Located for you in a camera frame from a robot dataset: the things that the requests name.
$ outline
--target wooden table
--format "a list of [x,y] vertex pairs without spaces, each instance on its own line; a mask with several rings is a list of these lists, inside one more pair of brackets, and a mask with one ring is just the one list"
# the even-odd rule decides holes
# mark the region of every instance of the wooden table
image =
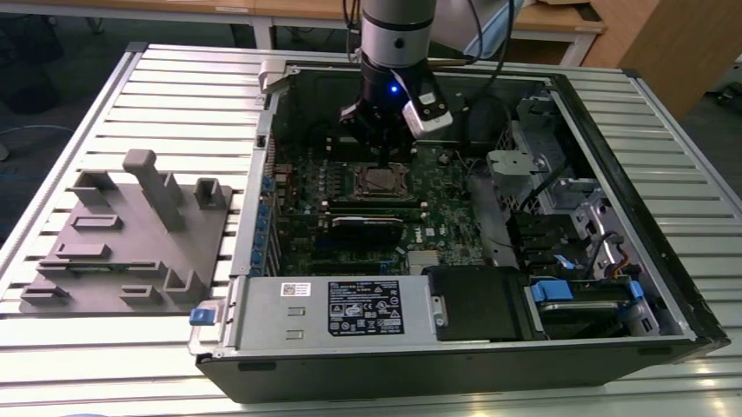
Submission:
[[[345,27],[341,22],[341,0],[255,0],[252,14],[257,21],[253,24],[257,47],[264,49],[272,49],[272,43],[260,43],[260,39],[269,42],[269,30],[276,26]],[[579,66],[596,35],[604,30],[604,23],[583,20],[574,7],[538,3],[520,10],[512,37],[568,43],[559,64]]]
[[[275,28],[344,29],[341,0],[24,0],[0,2],[0,12],[180,22],[249,24],[259,49],[275,49]],[[579,66],[602,22],[582,19],[570,6],[534,4],[520,10],[512,37],[570,46],[562,65]]]

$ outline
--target white label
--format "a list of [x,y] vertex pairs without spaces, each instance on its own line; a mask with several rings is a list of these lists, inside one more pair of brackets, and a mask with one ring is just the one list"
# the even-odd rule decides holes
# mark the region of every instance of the white label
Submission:
[[423,94],[419,97],[419,102],[423,103],[425,106],[431,103],[436,102],[436,96],[432,93]]
[[312,284],[309,282],[281,282],[281,297],[308,297],[312,295]]
[[231,13],[247,13],[247,9],[243,7],[215,7],[216,11],[228,11]]

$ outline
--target motherboard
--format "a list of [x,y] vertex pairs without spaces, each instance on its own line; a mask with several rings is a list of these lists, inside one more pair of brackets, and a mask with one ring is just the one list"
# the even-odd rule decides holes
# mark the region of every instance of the motherboard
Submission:
[[405,275],[485,262],[465,184],[475,160],[440,146],[383,167],[341,159],[327,149],[277,152],[281,275]]

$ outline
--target table leg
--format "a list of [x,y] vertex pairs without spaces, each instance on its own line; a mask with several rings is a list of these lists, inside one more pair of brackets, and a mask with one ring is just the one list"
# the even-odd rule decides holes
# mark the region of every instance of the table leg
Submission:
[[566,67],[578,67],[582,65],[582,60],[590,51],[590,46],[592,46],[595,38],[596,35],[591,33],[576,35],[575,40],[570,43],[567,52],[564,52],[564,57],[560,59],[559,65]]
[[252,18],[252,30],[255,32],[255,43],[259,50],[272,50],[276,46],[276,28],[269,17]]

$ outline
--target barcode sticker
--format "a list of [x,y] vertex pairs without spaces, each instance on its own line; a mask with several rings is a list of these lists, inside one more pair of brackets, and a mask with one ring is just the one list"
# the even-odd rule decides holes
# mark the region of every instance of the barcode sticker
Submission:
[[312,284],[309,282],[281,282],[281,297],[308,297],[312,295]]

